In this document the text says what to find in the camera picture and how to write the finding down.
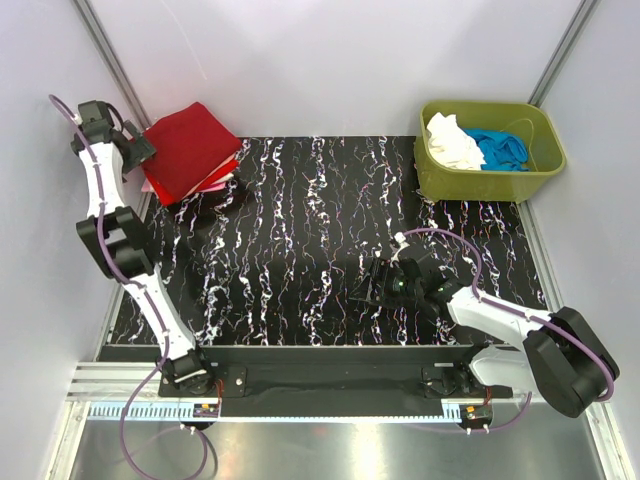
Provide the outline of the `dark red t-shirt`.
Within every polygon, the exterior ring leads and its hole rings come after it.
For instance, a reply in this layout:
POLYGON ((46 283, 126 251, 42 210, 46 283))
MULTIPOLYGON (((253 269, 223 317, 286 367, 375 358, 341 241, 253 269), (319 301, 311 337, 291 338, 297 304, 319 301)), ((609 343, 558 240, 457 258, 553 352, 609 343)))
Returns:
POLYGON ((200 102, 161 118, 144 137, 156 150, 143 162, 144 173, 175 201, 194 192, 242 146, 200 102))

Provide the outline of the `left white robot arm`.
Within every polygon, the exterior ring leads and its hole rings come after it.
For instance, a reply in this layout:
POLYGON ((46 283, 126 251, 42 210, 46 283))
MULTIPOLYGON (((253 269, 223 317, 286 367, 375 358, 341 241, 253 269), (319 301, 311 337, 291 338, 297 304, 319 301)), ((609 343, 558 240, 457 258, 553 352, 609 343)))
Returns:
POLYGON ((156 149, 108 102, 78 106, 71 148, 88 183, 87 218, 77 234, 102 273, 136 302, 158 342, 161 380, 176 392, 196 396, 215 386, 216 372, 179 314, 162 282, 144 223, 124 198, 124 175, 156 149))

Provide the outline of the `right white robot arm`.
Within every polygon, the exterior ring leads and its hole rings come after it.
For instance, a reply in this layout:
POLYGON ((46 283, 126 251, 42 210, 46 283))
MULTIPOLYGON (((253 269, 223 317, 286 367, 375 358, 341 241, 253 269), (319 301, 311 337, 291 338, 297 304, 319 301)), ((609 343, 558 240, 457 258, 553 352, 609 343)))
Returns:
POLYGON ((619 367, 577 310, 528 309, 464 282, 435 259, 375 256, 351 297, 374 307, 414 307, 430 320, 483 331, 495 345, 423 371, 429 397, 472 397, 504 387, 541 396, 557 412, 580 416, 613 392, 619 367))

